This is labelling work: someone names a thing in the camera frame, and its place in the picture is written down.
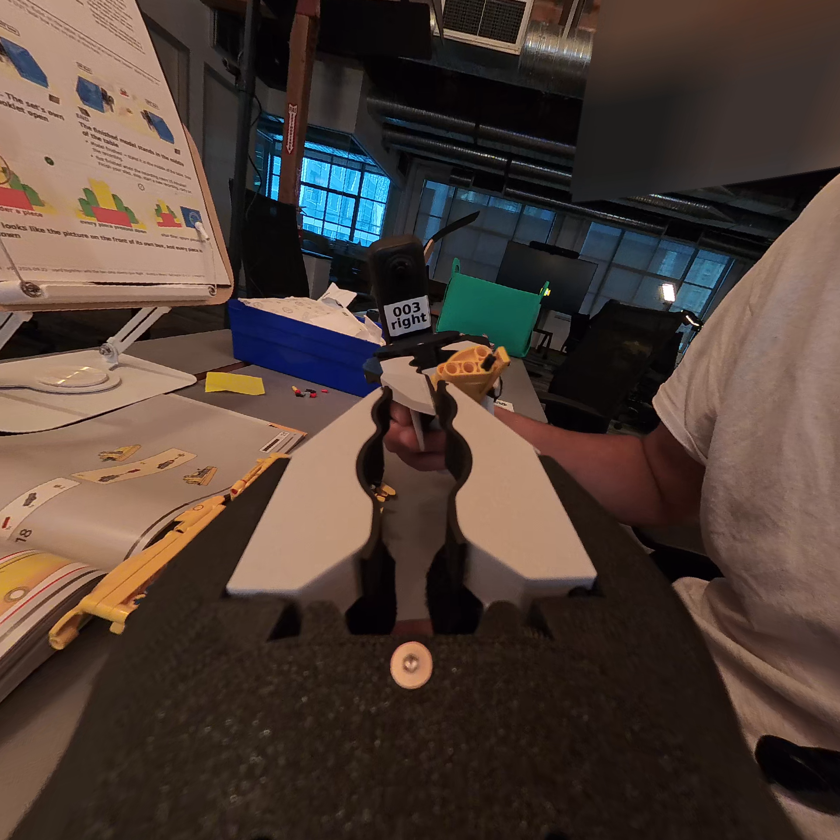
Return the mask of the black office chair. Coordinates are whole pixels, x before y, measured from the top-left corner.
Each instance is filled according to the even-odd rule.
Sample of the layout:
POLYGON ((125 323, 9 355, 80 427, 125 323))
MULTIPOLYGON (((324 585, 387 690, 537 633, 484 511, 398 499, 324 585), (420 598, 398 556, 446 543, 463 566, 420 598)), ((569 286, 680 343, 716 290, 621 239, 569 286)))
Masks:
POLYGON ((682 311, 607 302, 541 399, 548 423, 573 432, 605 434, 625 397, 685 318, 682 311))

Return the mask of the yellow sticky note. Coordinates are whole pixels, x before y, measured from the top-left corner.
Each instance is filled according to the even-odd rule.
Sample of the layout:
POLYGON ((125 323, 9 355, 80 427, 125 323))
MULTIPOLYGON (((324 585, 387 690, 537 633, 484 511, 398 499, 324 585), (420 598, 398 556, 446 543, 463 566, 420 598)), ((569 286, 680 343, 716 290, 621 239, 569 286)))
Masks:
POLYGON ((262 396, 266 388, 262 378, 233 372, 211 371, 205 377, 205 393, 228 392, 243 396, 262 396))

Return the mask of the grey desk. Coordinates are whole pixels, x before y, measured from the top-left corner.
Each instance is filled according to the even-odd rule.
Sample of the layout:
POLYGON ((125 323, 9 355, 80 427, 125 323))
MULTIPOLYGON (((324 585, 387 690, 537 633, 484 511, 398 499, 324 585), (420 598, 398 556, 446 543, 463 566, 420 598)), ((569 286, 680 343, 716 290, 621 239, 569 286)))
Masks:
MULTIPOLYGON (((233 360, 227 330, 155 339, 133 355, 162 359, 172 367, 195 368, 229 361, 221 372, 261 377, 266 394, 205 393, 203 381, 175 392, 183 402, 210 406, 223 420, 224 441, 232 437, 233 415, 253 417, 262 424, 297 428, 313 440, 360 398, 329 387, 316 399, 298 398, 291 386, 317 388, 316 383, 233 360)), ((395 455, 385 457, 385 479, 398 491, 393 510, 385 514, 385 543, 396 561, 397 629, 419 633, 427 623, 424 584, 420 572, 430 563, 433 542, 443 538, 444 489, 452 480, 442 473, 415 471, 395 455)), ((2 701, 1 837, 10 838, 34 807, 39 794, 66 753, 105 664, 124 658, 127 635, 110 632, 105 622, 90 620, 79 637, 44 664, 2 701)))

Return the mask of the green plastic bin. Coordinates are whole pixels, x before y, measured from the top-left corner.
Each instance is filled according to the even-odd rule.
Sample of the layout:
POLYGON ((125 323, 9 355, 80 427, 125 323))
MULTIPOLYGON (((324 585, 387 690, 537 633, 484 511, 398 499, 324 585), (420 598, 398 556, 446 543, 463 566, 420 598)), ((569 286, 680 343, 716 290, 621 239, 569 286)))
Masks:
POLYGON ((468 276, 455 258, 435 330, 484 335, 511 357, 523 358, 529 353, 543 298, 549 294, 548 282, 534 293, 468 276))

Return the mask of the white vent grille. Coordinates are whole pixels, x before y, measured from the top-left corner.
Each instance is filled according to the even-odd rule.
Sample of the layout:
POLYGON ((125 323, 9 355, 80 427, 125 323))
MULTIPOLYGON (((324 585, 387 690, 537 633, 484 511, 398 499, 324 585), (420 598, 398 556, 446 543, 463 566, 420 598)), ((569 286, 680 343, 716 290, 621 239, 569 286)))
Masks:
POLYGON ((443 38, 521 54, 533 1, 434 1, 432 5, 443 38))

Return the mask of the yellow toy car model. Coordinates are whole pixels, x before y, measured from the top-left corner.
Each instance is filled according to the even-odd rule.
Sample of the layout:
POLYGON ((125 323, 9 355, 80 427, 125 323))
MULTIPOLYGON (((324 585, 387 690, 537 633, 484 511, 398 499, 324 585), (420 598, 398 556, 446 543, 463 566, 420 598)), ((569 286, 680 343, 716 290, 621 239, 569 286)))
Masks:
MULTIPOLYGON (((229 490, 181 513, 162 539, 121 562, 76 607, 63 615, 49 630, 49 645, 55 650, 66 648, 77 638, 81 626, 90 617, 107 621, 111 633, 120 635, 129 615, 165 566, 269 467, 276 462, 285 466, 288 459, 288 455, 268 455, 258 459, 229 490)), ((390 633, 396 622, 395 572, 393 559, 382 542, 376 547, 374 560, 364 573, 363 583, 362 597, 346 613, 349 629, 357 634, 390 633)))

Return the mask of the silver air duct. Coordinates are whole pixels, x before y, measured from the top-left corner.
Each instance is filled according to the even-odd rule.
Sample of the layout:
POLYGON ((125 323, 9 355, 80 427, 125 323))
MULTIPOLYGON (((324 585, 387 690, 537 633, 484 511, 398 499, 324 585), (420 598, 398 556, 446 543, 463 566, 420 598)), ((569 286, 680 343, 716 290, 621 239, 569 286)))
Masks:
POLYGON ((531 21, 518 61, 520 83, 529 88, 583 99, 592 58, 594 33, 531 21))

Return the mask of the white crumpled papers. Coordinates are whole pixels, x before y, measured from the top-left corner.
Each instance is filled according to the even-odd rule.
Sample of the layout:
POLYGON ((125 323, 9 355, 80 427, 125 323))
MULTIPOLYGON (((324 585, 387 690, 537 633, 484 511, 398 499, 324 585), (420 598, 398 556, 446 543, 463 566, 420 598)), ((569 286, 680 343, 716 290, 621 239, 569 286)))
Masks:
POLYGON ((382 328, 368 316, 358 318, 349 309, 357 298, 351 290, 331 283, 317 300, 304 297, 246 298, 240 299, 247 307, 270 312, 287 320, 296 320, 309 326, 341 333, 351 338, 383 346, 382 328))

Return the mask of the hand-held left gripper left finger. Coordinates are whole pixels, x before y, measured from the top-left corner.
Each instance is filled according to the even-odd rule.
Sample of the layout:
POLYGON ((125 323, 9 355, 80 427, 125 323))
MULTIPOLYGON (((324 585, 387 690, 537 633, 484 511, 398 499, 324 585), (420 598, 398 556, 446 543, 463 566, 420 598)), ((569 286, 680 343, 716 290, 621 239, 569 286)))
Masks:
POLYGON ((297 607, 335 605, 352 634, 390 634, 395 562, 382 538, 383 437, 392 391, 382 387, 289 459, 227 593, 277 595, 297 607))

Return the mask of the blue plastic bin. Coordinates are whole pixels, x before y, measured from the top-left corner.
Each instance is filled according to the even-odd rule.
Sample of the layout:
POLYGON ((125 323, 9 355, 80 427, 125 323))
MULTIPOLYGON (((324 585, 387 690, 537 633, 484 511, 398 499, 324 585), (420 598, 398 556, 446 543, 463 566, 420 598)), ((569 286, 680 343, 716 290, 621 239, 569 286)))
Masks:
POLYGON ((354 396, 374 390, 364 364, 373 357, 375 344, 261 311, 240 300, 227 304, 227 314, 238 361, 354 396))

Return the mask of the yellow panel subassembly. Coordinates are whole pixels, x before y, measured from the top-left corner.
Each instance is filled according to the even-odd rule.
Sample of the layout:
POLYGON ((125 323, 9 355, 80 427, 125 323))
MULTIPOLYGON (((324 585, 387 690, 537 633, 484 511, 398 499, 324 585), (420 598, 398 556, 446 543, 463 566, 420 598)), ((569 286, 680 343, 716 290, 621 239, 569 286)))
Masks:
POLYGON ((440 382, 446 382, 480 403, 509 364, 510 356, 504 347, 492 349, 471 344, 439 364, 430 377, 430 385, 436 390, 440 382))

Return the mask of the open lego instruction booklet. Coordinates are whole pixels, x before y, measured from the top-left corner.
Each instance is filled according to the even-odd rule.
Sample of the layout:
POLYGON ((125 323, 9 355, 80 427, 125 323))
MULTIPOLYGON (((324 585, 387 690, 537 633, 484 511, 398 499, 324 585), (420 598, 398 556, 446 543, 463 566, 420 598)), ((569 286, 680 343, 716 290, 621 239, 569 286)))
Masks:
POLYGON ((277 423, 269 423, 269 427, 271 437, 259 449, 264 455, 288 455, 307 436, 306 432, 277 423))

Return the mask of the black monitor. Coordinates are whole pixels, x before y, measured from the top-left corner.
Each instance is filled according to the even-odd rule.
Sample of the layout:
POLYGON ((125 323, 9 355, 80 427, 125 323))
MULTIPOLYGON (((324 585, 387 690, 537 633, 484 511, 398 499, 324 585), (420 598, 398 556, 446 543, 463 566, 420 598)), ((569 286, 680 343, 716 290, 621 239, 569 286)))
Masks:
POLYGON ((507 243, 496 283, 519 291, 540 294, 545 309, 568 316, 578 314, 597 271, 597 264, 515 241, 507 243))

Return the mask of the large window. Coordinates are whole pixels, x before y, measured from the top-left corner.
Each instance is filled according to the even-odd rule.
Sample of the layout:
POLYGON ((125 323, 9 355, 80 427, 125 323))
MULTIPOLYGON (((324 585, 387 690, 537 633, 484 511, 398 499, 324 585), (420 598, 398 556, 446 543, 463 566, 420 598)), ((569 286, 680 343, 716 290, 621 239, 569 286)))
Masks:
POLYGON ((391 181, 349 133, 308 129, 298 205, 304 230, 367 246, 382 236, 391 181))

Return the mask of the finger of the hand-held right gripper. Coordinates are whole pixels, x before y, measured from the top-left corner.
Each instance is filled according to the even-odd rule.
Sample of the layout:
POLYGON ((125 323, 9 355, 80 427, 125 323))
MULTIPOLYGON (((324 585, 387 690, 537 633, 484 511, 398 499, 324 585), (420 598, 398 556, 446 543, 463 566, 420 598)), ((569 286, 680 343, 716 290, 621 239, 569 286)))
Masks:
POLYGON ((462 342, 434 369, 435 375, 488 375, 492 370, 492 350, 482 343, 462 342))
POLYGON ((434 416, 436 407, 429 380, 411 361, 382 361, 380 382, 392 399, 416 413, 434 416))

